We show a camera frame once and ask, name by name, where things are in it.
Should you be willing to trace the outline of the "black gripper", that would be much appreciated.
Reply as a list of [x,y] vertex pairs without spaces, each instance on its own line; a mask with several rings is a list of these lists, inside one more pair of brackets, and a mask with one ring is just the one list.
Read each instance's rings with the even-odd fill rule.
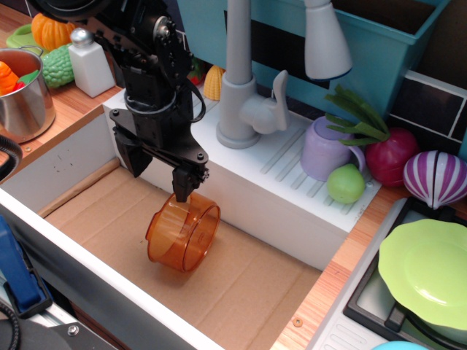
[[177,202],[209,178],[208,156],[191,133],[203,117],[193,112],[191,95],[177,96],[168,106],[156,109],[125,98],[125,109],[113,109],[109,118],[117,150],[134,177],[139,177],[154,158],[172,166],[172,187]]

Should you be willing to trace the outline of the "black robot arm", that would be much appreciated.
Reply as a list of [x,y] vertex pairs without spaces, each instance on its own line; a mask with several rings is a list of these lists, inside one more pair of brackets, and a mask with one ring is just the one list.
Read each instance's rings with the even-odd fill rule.
[[50,19],[82,26],[95,35],[119,68],[125,109],[114,109],[115,143],[126,168],[139,176],[153,159],[170,165],[177,201],[187,201],[209,176],[208,155],[191,133],[206,108],[189,80],[192,54],[178,37],[163,1],[33,1]]

